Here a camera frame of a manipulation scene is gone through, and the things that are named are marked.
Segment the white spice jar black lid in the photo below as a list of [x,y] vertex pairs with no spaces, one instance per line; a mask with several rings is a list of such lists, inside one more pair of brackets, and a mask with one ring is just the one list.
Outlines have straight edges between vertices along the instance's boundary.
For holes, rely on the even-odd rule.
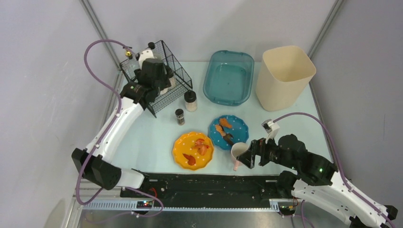
[[169,86],[166,87],[165,89],[163,89],[160,92],[160,95],[164,95],[166,94],[169,90],[173,89],[176,86],[176,81],[175,81],[175,74],[173,71],[171,71],[170,73],[168,73],[168,79],[169,79]]

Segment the glass bottle gold pump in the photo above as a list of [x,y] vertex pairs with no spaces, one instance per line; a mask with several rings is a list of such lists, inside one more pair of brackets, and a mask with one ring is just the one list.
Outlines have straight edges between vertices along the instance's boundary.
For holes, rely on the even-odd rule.
[[123,66],[125,67],[127,74],[130,77],[134,77],[135,70],[138,70],[140,68],[138,62],[139,54],[136,52],[131,52],[127,48],[125,48],[125,56],[126,60],[123,62]]

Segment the dark sauce bottle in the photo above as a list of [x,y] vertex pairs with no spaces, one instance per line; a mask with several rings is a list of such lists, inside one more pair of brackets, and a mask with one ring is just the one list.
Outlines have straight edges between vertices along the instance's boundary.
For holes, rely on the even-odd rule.
[[155,50],[155,43],[149,42],[148,48],[153,52],[154,58],[162,60],[162,56],[158,53],[158,51]]

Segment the small black cap bottle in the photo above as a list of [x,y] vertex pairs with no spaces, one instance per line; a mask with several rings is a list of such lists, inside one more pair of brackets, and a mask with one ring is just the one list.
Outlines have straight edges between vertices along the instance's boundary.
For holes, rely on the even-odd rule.
[[197,95],[194,91],[188,90],[184,93],[185,108],[189,112],[197,110]]

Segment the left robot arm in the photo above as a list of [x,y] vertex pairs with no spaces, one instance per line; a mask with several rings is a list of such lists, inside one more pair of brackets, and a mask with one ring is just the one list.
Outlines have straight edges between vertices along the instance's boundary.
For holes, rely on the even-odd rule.
[[134,121],[154,102],[162,90],[170,86],[162,60],[148,58],[135,71],[137,81],[128,82],[119,94],[115,112],[85,149],[72,152],[79,176],[105,190],[114,187],[139,188],[145,176],[134,169],[111,164],[120,142]]

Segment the pink white mug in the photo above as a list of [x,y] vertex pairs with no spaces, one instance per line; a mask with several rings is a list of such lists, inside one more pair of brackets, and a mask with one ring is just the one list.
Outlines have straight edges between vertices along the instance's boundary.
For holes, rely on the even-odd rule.
[[238,142],[235,143],[230,151],[230,157],[233,163],[233,170],[237,171],[238,167],[242,165],[242,163],[240,161],[238,161],[236,158],[237,156],[243,154],[244,152],[246,152],[249,148],[249,145],[246,143],[242,143],[242,142]]

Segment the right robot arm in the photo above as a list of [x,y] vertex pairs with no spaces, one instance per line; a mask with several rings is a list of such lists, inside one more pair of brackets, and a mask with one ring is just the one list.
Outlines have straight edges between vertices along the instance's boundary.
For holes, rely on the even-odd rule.
[[363,194],[350,181],[344,182],[337,167],[325,157],[309,152],[293,134],[274,139],[251,141],[249,148],[236,159],[254,168],[269,162],[292,169],[277,178],[276,188],[283,198],[296,197],[334,215],[352,228],[385,228],[398,210],[382,205]]

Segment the small pepper shaker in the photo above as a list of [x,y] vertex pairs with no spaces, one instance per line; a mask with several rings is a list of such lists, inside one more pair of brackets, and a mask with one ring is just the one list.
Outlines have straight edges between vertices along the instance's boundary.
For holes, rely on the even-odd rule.
[[183,111],[183,109],[180,109],[180,108],[176,109],[175,110],[175,116],[176,116],[178,125],[184,125],[185,119],[184,119],[184,111]]

